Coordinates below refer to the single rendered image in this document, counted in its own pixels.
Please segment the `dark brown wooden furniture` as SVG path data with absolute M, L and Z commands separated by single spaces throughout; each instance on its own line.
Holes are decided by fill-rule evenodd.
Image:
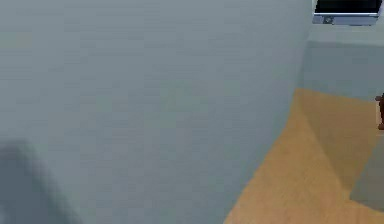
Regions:
M 375 101 L 379 103 L 379 112 L 380 112 L 380 123 L 378 125 L 378 130 L 384 130 L 384 93 L 380 96 L 375 97 Z

